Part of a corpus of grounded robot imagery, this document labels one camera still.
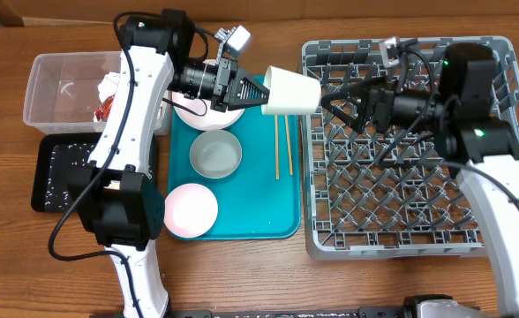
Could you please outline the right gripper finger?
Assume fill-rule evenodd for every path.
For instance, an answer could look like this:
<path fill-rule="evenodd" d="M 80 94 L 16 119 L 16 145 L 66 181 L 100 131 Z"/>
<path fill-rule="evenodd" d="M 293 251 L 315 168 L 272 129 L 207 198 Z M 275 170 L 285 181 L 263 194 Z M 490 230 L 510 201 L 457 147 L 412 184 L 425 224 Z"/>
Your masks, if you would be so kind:
<path fill-rule="evenodd" d="M 354 107 L 355 111 L 349 115 L 338 106 L 333 105 L 332 100 L 322 98 L 320 105 L 323 109 L 330 112 L 334 117 L 340 119 L 344 124 L 350 127 L 356 133 L 362 133 L 365 130 L 366 119 L 366 105 L 356 99 L 347 98 L 347 102 L 350 102 Z"/>
<path fill-rule="evenodd" d="M 321 102 L 332 102 L 334 100 L 345 100 L 349 98 L 364 100 L 367 95 L 367 90 L 372 85 L 371 80 L 365 80 L 358 83 L 342 85 L 333 93 L 328 93 L 321 97 Z"/>

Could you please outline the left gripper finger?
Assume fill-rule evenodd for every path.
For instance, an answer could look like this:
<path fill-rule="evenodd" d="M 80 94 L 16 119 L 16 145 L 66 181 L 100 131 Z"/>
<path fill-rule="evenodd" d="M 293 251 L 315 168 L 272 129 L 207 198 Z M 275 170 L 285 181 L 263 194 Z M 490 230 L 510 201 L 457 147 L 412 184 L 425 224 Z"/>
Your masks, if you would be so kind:
<path fill-rule="evenodd" d="M 269 90 L 243 68 L 237 70 L 235 80 L 237 95 L 269 95 Z"/>
<path fill-rule="evenodd" d="M 227 110 L 241 110 L 250 107 L 267 104 L 269 95 L 262 95 L 257 98 L 242 98 L 238 95 L 230 95 L 226 101 Z"/>

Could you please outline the large white plate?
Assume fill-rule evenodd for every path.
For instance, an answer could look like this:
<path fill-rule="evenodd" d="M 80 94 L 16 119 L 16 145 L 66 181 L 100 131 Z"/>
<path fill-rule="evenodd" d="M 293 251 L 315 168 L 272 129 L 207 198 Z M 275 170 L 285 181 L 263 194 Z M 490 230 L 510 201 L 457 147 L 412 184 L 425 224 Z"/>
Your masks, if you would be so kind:
<path fill-rule="evenodd" d="M 186 64 L 175 70 L 167 99 L 181 120 L 200 131 L 225 129 L 235 124 L 244 110 L 214 110 L 213 92 L 217 80 L 218 65 L 212 60 Z"/>

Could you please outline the white cup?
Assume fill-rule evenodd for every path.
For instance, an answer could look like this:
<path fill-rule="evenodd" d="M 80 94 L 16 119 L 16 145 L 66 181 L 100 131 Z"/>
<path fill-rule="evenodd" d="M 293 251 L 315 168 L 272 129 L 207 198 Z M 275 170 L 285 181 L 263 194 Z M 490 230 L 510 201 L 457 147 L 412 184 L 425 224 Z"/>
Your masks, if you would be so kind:
<path fill-rule="evenodd" d="M 321 86 L 315 79 L 270 65 L 264 78 L 269 90 L 263 115 L 311 115 L 320 105 Z"/>

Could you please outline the grey bowl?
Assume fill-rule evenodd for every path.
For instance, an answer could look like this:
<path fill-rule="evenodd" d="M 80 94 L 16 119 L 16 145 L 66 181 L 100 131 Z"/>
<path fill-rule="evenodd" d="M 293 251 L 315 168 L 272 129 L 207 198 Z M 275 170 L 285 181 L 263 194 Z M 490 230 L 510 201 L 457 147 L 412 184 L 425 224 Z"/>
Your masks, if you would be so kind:
<path fill-rule="evenodd" d="M 202 177 L 221 179 L 230 176 L 242 160 L 242 146 L 235 135 L 225 130 L 201 133 L 189 152 L 193 169 Z"/>

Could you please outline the small white plate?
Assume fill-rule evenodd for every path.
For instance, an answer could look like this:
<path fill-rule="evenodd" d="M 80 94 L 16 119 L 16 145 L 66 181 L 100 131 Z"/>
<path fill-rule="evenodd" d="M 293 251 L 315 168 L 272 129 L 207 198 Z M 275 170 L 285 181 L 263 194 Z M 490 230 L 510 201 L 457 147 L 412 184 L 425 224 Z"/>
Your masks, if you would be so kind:
<path fill-rule="evenodd" d="M 193 239 L 213 227 L 218 212 L 218 201 L 211 190 L 201 184 L 184 184 L 167 195 L 164 224 L 175 236 Z"/>

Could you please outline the white napkin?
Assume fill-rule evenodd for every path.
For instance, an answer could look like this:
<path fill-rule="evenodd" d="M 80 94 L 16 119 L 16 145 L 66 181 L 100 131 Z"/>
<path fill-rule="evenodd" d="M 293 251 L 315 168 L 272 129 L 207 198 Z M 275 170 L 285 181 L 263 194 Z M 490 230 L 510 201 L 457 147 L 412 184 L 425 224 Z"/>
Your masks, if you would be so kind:
<path fill-rule="evenodd" d="M 101 103 L 110 95 L 115 95 L 119 78 L 120 75 L 117 72 L 109 72 L 104 76 L 103 80 L 97 86 Z M 156 116 L 155 130 L 160 130 L 164 127 L 163 119 L 166 117 L 166 112 L 167 109 L 161 104 Z"/>

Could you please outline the red snack wrapper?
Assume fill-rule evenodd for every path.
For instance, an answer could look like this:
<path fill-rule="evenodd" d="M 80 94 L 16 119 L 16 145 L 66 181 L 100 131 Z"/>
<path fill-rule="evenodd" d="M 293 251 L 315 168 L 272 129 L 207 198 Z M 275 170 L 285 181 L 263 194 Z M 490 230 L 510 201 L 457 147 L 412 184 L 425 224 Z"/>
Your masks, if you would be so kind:
<path fill-rule="evenodd" d="M 114 95 L 107 97 L 94 112 L 94 122 L 106 122 L 114 102 Z"/>

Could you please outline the uncooked rice pile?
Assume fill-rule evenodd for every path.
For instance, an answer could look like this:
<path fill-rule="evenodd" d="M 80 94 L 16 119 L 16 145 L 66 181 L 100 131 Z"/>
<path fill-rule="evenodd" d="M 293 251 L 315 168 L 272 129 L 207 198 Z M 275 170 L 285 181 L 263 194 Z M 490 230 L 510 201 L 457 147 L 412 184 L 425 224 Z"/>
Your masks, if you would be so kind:
<path fill-rule="evenodd" d="M 68 170 L 85 166 L 94 143 L 73 143 L 54 146 L 49 158 L 49 174 L 44 194 L 45 212 L 65 212 L 73 203 L 67 187 Z"/>

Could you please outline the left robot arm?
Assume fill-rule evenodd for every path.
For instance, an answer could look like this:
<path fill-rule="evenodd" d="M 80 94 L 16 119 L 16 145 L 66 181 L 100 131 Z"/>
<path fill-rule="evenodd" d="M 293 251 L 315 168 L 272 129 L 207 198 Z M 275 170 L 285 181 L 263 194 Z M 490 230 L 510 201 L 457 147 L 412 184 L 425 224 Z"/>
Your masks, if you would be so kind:
<path fill-rule="evenodd" d="M 195 35 L 210 33 L 184 11 L 129 11 L 113 28 L 121 47 L 117 90 L 104 130 L 86 164 L 67 179 L 71 209 L 115 265 L 126 317 L 163 317 L 169 295 L 160 279 L 155 242 L 165 200 L 149 162 L 159 108 L 167 92 L 205 99 L 212 110 L 241 110 L 267 102 L 269 91 L 237 59 L 251 40 L 242 26 L 214 34 L 214 64 L 190 54 Z"/>

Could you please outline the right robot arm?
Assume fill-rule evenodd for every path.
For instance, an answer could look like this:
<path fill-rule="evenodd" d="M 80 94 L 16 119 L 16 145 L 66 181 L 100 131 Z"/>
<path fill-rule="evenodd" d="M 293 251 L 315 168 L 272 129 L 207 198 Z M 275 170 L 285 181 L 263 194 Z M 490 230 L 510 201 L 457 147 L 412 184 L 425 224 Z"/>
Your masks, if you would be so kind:
<path fill-rule="evenodd" d="M 392 125 L 406 133 L 431 132 L 442 165 L 456 178 L 478 223 L 500 315 L 519 317 L 519 140 L 509 122 L 491 113 L 497 76 L 493 50 L 475 42 L 450 44 L 440 75 L 434 75 L 415 45 L 390 38 L 380 43 L 380 54 L 386 67 L 417 57 L 429 74 L 429 92 L 379 77 L 327 93 L 320 105 L 357 132 L 368 121 L 380 133 Z"/>

